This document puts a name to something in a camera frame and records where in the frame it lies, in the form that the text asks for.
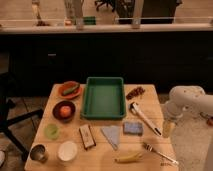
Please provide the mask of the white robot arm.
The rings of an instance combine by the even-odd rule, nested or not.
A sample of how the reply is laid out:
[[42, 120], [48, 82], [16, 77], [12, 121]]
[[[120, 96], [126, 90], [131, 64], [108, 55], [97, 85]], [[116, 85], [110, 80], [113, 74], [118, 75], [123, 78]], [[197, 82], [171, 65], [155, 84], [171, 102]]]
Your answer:
[[175, 86], [162, 105], [163, 137], [171, 138], [179, 171], [213, 171], [213, 95]]

